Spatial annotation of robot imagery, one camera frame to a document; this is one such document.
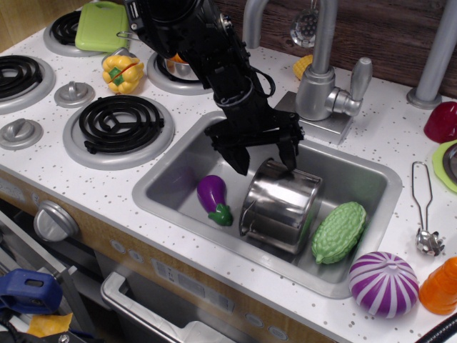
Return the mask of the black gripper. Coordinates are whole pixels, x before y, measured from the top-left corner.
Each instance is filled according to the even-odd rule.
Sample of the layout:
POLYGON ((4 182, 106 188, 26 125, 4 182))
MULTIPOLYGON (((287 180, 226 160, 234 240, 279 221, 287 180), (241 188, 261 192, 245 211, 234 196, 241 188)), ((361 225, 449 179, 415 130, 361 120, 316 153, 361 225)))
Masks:
POLYGON ((288 171, 296 168, 298 143, 303 129, 298 115, 272 108, 266 98, 251 92, 231 103, 218 103, 225 119, 208 126, 204 133, 214 149, 241 175, 247 175, 249 154, 246 148, 277 144, 279 157, 288 171))

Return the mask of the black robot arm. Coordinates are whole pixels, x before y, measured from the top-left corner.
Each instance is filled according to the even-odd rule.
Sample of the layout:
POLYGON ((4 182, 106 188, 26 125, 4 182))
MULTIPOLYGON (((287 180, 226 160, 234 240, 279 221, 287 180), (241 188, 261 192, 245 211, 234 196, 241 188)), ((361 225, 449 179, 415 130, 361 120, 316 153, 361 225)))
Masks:
POLYGON ((125 1, 131 30, 163 58, 187 62, 225 119, 206 128, 213 148, 239 174, 248 147, 275 144, 286 168, 296 168, 303 139, 298 114, 268 104, 245 43, 213 1, 125 1))

